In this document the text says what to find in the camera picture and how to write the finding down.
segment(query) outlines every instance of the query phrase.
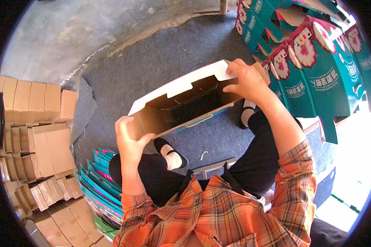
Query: plaid shirt sleeve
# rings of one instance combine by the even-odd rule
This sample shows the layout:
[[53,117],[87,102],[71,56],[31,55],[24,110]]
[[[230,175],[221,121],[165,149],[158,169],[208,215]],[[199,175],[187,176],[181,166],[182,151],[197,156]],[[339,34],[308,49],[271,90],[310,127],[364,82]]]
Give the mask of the plaid shirt sleeve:
[[121,203],[124,211],[124,223],[113,240],[113,246],[120,246],[120,242],[133,243],[140,246],[144,237],[148,237],[152,227],[144,224],[144,219],[157,209],[151,198],[144,192],[141,195],[131,196],[121,194]]
[[299,239],[310,243],[316,205],[316,167],[307,140],[279,159],[276,188],[270,212]]

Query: brown cardboard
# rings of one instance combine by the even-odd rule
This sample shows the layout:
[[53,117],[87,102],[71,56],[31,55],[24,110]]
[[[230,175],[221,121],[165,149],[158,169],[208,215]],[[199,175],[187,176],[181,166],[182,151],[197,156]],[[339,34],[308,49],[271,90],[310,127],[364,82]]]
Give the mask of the brown cardboard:
[[60,186],[56,180],[55,177],[52,177],[47,180],[49,188],[51,189],[52,194],[54,195],[54,198],[56,201],[59,201],[60,199],[63,199],[63,193],[60,189]]
[[78,224],[80,224],[89,239],[92,242],[97,242],[103,235],[96,230],[92,210],[84,198],[69,200],[66,202],[66,205],[70,208]]
[[28,125],[38,125],[44,118],[46,84],[32,82],[29,98]]
[[47,202],[48,206],[51,206],[56,202],[54,195],[52,194],[51,189],[49,188],[48,182],[44,181],[42,183],[39,183],[38,188],[41,191],[41,194],[43,195],[45,201]]
[[11,138],[14,153],[20,153],[20,133],[19,127],[11,128]]
[[70,198],[73,198],[74,197],[73,192],[72,192],[72,189],[70,189],[70,185],[67,182],[67,179],[65,177],[62,177],[60,179],[57,179],[56,181],[59,184],[60,190],[63,193],[63,199],[65,201],[67,201]]
[[32,187],[30,189],[30,192],[32,193],[33,199],[35,200],[35,202],[36,202],[38,208],[40,209],[40,211],[44,211],[44,210],[48,209],[48,204],[45,201],[45,199],[43,197],[43,194],[41,193],[38,185],[35,186],[35,187]]
[[26,180],[26,175],[25,175],[25,170],[23,168],[23,162],[22,158],[20,157],[20,153],[13,154],[13,159],[18,175],[18,180],[19,181],[24,181]]
[[[242,97],[222,91],[225,86],[238,83],[235,75],[225,73],[227,67],[227,62],[224,60],[218,61],[169,82],[135,101],[128,114],[128,116],[134,117],[134,120],[127,126],[129,136],[138,140],[147,133],[155,133],[157,138],[183,126],[188,128],[195,126],[209,119],[216,112],[234,106],[234,103]],[[253,67],[269,84],[269,79],[261,64],[257,62],[253,64]],[[196,99],[203,92],[212,90],[220,95],[221,107],[183,124],[176,126],[173,123],[171,110],[177,108],[179,103],[182,104],[190,101],[190,99]]]
[[14,125],[26,125],[29,111],[30,87],[32,83],[18,80],[14,96],[13,117]]
[[28,127],[19,127],[20,152],[29,153]]
[[11,125],[11,126],[14,125],[13,107],[14,107],[14,96],[15,96],[17,82],[18,82],[18,79],[6,77],[4,80],[4,86],[3,86],[5,124]]
[[110,242],[104,236],[95,243],[96,247],[113,247],[113,243]]
[[56,179],[59,179],[59,178],[61,178],[61,177],[65,177],[65,176],[67,176],[67,175],[71,175],[71,174],[74,174],[74,173],[73,173],[73,169],[71,169],[71,170],[67,170],[67,171],[64,171],[64,172],[57,173],[57,174],[55,174],[55,178],[56,178]]
[[20,187],[20,191],[23,195],[23,197],[26,199],[26,203],[29,206],[30,210],[36,210],[38,209],[36,201],[33,199],[33,195],[30,192],[28,185],[23,185]]
[[49,210],[49,214],[74,247],[85,247],[92,244],[92,241],[78,224],[69,207],[56,205],[54,209]]
[[16,169],[12,154],[5,154],[5,163],[7,164],[10,181],[18,181],[18,171]]
[[12,138],[11,138],[11,126],[6,125],[4,127],[4,151],[7,153],[11,153],[13,151],[13,146],[12,146]]
[[50,246],[71,247],[72,245],[65,238],[54,219],[48,213],[40,213],[35,215],[34,223],[37,229],[47,240]]
[[34,175],[33,164],[32,164],[32,159],[30,158],[30,155],[23,156],[22,162],[23,162],[23,168],[25,170],[26,181],[28,183],[35,182],[36,177]]
[[81,191],[81,188],[75,177],[67,179],[67,182],[69,183],[70,189],[73,192],[74,198],[77,199],[83,195],[83,192]]
[[33,127],[34,148],[43,177],[75,168],[70,138],[66,124]]
[[33,166],[33,171],[34,171],[34,176],[36,179],[39,179],[41,177],[43,177],[41,175],[41,172],[40,172],[40,169],[39,169],[39,166],[38,166],[38,163],[37,163],[37,159],[36,159],[36,154],[35,153],[31,153],[30,154],[30,160],[32,161],[32,166]]
[[53,121],[60,113],[60,85],[47,84],[43,121]]

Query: person's left hand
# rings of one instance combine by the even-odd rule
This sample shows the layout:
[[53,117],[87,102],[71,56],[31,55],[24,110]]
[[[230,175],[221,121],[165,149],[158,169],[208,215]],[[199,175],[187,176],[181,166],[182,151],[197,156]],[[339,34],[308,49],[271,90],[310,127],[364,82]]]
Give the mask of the person's left hand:
[[123,116],[115,122],[115,133],[117,135],[117,146],[121,157],[122,172],[136,172],[144,147],[154,138],[155,134],[144,135],[136,141],[129,137],[127,124],[133,121],[133,117]]

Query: gray concrete wall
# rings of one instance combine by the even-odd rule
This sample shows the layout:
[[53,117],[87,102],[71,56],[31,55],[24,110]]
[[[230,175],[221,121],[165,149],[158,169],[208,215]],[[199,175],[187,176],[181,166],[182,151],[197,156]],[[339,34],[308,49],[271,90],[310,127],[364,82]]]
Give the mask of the gray concrete wall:
[[[105,44],[121,47],[162,22],[219,5],[219,0],[35,1],[11,38],[1,74],[60,84]],[[229,7],[235,5],[229,0]]]

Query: hand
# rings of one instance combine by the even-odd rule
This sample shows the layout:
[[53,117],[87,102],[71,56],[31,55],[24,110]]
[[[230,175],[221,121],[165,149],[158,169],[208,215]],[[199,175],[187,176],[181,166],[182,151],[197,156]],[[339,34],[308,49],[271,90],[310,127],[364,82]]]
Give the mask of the hand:
[[133,117],[123,116],[115,122],[117,146],[121,157],[121,172],[136,172],[142,158],[144,147],[151,141],[155,134],[144,135],[140,140],[132,140],[128,135],[127,124],[133,121]]
[[238,77],[239,83],[224,87],[223,92],[236,93],[258,106],[272,94],[257,70],[253,66],[248,66],[242,59],[237,58],[228,64],[226,73],[232,72]]

